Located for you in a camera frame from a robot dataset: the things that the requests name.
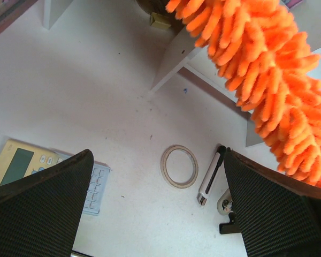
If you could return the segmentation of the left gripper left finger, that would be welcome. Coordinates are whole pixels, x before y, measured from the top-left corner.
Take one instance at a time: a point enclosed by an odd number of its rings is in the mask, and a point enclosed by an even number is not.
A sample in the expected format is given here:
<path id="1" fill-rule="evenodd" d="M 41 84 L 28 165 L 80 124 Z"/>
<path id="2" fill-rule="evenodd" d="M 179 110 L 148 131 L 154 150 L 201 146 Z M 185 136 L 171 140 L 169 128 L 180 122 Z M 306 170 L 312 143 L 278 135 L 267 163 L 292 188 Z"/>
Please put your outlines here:
<path id="1" fill-rule="evenodd" d="M 93 165 L 85 149 L 0 186 L 0 256 L 70 256 Z"/>

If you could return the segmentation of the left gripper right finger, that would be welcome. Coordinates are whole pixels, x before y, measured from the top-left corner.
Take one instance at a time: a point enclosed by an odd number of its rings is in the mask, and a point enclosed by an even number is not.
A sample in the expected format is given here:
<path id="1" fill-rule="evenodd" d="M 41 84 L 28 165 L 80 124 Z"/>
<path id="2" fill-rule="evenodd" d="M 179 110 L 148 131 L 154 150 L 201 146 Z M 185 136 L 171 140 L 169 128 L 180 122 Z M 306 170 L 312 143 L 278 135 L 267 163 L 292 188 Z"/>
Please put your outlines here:
<path id="1" fill-rule="evenodd" d="M 230 148 L 224 169 L 248 256 L 321 256 L 321 188 Z"/>

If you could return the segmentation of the white black utility knife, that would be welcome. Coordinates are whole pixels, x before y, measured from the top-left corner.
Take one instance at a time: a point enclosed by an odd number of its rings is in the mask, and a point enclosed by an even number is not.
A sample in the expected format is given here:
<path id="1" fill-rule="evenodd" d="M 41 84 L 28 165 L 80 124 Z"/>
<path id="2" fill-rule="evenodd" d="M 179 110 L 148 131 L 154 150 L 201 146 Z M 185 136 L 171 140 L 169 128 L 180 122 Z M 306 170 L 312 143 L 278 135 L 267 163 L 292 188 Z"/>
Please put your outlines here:
<path id="1" fill-rule="evenodd" d="M 197 200 L 200 206 L 205 206 L 207 199 L 209 198 L 210 191 L 215 182 L 218 170 L 222 166 L 226 150 L 227 148 L 223 145 L 218 145 L 216 149 L 216 152 L 198 191 Z"/>

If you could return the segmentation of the orange microfiber duster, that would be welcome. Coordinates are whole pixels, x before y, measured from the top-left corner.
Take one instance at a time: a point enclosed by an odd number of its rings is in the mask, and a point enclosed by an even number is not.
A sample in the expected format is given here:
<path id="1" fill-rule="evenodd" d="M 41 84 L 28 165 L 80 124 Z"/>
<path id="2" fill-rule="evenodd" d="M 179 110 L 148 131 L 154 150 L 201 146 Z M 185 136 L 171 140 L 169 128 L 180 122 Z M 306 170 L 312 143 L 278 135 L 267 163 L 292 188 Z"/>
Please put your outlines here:
<path id="1" fill-rule="evenodd" d="M 308 76 L 320 55 L 293 15 L 278 1 L 169 1 L 166 10 L 251 111 L 278 171 L 321 188 L 321 81 Z"/>

